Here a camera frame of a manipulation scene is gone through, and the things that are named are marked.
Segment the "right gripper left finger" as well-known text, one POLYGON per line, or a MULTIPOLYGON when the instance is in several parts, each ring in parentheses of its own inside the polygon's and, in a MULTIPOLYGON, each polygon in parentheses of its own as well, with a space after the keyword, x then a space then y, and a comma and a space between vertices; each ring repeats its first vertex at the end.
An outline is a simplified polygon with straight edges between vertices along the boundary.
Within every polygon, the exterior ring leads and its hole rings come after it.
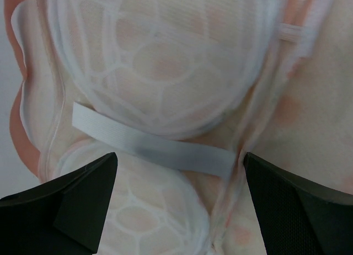
POLYGON ((96 254, 117 156, 1 199, 1 254, 96 254))

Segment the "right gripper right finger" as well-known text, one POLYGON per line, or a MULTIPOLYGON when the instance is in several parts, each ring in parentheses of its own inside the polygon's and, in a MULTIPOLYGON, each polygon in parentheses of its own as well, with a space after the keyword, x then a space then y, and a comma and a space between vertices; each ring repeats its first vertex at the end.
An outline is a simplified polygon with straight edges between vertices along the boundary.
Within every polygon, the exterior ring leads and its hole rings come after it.
POLYGON ((267 254, 352 254, 352 195, 247 153, 247 184, 267 254))

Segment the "floral mesh laundry bag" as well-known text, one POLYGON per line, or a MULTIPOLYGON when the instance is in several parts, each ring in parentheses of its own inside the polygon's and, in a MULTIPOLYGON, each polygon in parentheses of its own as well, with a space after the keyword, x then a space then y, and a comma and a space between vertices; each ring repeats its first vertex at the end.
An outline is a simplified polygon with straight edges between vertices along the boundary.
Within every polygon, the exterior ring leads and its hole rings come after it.
POLYGON ((4 0, 41 184, 108 153, 96 254, 267 254, 252 153, 352 195, 352 0, 4 0))

